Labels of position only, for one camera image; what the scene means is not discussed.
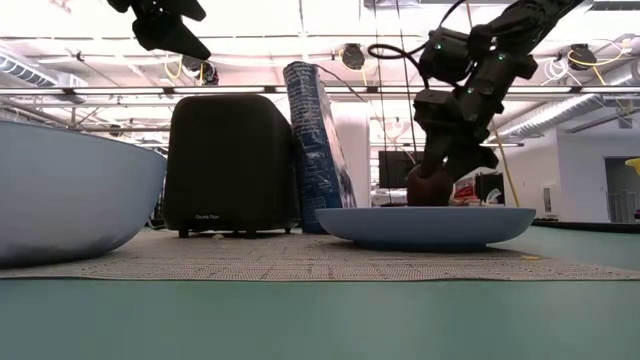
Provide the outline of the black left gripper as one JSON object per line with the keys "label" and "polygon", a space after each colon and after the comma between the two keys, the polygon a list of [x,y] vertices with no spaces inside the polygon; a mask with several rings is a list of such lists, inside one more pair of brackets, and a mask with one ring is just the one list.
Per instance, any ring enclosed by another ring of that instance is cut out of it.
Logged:
{"label": "black left gripper", "polygon": [[119,13],[133,13],[132,30],[147,51],[164,50],[200,60],[210,50],[184,25],[183,17],[202,21],[207,13],[198,0],[106,0]]}

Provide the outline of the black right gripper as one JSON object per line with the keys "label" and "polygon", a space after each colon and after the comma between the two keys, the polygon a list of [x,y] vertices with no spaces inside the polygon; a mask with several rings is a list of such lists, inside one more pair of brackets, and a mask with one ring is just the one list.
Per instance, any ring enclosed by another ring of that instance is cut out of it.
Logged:
{"label": "black right gripper", "polygon": [[[494,115],[504,111],[502,101],[514,80],[531,78],[537,67],[530,55],[492,51],[474,65],[464,85],[449,92],[419,92],[414,120],[427,135],[419,176],[456,182],[477,168],[495,169],[499,159],[494,152],[476,146],[488,137]],[[450,152],[456,146],[471,148]]]}

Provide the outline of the dark red apple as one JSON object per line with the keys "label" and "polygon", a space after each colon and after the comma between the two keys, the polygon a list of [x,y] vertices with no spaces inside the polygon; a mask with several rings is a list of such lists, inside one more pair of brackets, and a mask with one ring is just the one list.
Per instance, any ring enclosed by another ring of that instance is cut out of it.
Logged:
{"label": "dark red apple", "polygon": [[453,191],[453,180],[442,169],[428,177],[422,177],[421,166],[416,165],[407,175],[406,188],[409,206],[448,206]]}

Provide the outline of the blue frosted flakes cereal box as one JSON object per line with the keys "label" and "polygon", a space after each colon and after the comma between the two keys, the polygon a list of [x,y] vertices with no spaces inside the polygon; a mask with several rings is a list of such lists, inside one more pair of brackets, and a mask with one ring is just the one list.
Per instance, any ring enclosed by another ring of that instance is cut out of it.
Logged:
{"label": "blue frosted flakes cereal box", "polygon": [[314,64],[295,61],[283,70],[290,107],[301,229],[323,234],[318,209],[353,208],[353,184],[324,84]]}

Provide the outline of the light blue bowl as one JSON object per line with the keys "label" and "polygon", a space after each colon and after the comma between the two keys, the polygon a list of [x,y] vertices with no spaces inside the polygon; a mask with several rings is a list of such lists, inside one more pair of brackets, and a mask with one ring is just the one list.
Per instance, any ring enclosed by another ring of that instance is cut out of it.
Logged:
{"label": "light blue bowl", "polygon": [[99,257],[159,198],[165,158],[79,132],[0,120],[0,269]]}

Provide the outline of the red storage bin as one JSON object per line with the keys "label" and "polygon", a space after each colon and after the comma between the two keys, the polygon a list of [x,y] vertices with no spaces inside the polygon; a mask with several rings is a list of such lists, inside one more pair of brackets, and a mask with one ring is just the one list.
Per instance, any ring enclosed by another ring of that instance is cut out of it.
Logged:
{"label": "red storage bin", "polygon": [[475,201],[477,199],[474,184],[456,184],[452,199],[456,203]]}

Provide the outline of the black monitor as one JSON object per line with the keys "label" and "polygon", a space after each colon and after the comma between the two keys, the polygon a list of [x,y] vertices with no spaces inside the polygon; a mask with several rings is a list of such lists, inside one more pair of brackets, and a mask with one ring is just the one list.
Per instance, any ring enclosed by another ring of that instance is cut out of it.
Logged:
{"label": "black monitor", "polygon": [[405,188],[408,173],[422,161],[421,152],[379,151],[379,187]]}

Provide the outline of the blue plate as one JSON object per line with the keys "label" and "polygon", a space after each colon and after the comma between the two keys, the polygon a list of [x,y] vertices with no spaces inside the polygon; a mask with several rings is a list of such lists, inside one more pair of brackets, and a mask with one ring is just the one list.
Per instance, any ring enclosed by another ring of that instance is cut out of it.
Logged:
{"label": "blue plate", "polygon": [[316,211],[329,234],[358,246],[409,251],[471,251],[512,240],[533,223],[527,207],[369,207]]}

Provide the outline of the long ceiling light strip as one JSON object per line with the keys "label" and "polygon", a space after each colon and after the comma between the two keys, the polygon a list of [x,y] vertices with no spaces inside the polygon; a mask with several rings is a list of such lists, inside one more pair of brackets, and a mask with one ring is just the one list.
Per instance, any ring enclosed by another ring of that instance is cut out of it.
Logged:
{"label": "long ceiling light strip", "polygon": [[[418,86],[328,86],[328,94],[346,94],[354,91],[357,94],[400,94],[418,93],[422,90]],[[285,93],[285,86],[222,86],[222,87],[80,87],[80,88],[0,88],[0,96],[53,96],[53,95],[200,95],[227,93]],[[526,95],[573,95],[573,94],[632,94],[640,93],[640,86],[607,85],[607,86],[515,86],[508,94]]]}

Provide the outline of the white pillar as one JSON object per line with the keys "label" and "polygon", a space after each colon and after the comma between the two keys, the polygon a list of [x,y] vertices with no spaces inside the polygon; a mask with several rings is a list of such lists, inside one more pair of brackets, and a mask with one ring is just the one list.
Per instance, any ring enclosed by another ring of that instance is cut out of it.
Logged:
{"label": "white pillar", "polygon": [[369,107],[365,103],[337,102],[331,105],[331,110],[356,204],[360,208],[370,207]]}

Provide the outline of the black two-slot toaster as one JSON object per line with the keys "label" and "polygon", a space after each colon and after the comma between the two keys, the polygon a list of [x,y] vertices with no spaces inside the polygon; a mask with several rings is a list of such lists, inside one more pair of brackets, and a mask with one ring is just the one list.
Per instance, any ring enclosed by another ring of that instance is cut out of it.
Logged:
{"label": "black two-slot toaster", "polygon": [[202,231],[255,236],[299,223],[292,129],[271,100],[231,94],[178,102],[163,215],[182,238]]}

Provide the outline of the grey door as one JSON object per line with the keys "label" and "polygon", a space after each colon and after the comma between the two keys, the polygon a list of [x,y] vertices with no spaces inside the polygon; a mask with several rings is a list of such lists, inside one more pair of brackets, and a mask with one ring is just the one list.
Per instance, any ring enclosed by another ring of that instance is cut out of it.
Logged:
{"label": "grey door", "polygon": [[609,219],[612,223],[637,223],[640,210],[640,175],[627,166],[627,158],[608,157],[605,161]]}

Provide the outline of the green table mat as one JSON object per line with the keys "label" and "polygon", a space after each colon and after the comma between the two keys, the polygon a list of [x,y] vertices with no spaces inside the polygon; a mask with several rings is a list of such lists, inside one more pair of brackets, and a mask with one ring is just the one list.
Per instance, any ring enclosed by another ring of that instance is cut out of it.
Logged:
{"label": "green table mat", "polygon": [[[491,248],[640,271],[640,234]],[[0,279],[0,360],[640,360],[640,281]]]}

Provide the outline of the grey woven placemat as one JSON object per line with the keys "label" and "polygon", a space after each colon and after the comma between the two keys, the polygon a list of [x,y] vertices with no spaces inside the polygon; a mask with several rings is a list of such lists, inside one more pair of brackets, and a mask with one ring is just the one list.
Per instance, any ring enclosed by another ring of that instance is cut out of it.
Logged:
{"label": "grey woven placemat", "polygon": [[[526,261],[523,255],[540,257]],[[0,269],[0,279],[133,281],[415,282],[640,281],[640,271],[569,262],[513,250],[471,253],[376,251],[332,236],[259,240],[142,232],[103,256]]]}

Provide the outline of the silver ventilation duct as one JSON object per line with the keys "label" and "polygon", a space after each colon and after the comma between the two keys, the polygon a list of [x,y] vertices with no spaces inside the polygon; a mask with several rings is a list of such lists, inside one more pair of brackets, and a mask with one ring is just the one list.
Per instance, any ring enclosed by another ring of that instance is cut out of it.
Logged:
{"label": "silver ventilation duct", "polygon": [[[632,60],[601,75],[606,86],[640,86],[640,59]],[[599,93],[588,93],[587,87],[602,86],[598,77],[585,83],[577,95],[561,101],[550,101],[521,115],[498,129],[501,138],[526,137],[584,115],[601,105]]]}

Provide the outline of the black aluminium table frame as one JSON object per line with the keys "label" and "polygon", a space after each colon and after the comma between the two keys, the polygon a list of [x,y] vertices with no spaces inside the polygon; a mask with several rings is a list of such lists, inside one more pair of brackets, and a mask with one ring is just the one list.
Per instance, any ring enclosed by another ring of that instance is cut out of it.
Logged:
{"label": "black aluminium table frame", "polygon": [[536,219],[532,225],[575,231],[640,234],[640,223],[563,222],[551,221],[549,219]]}

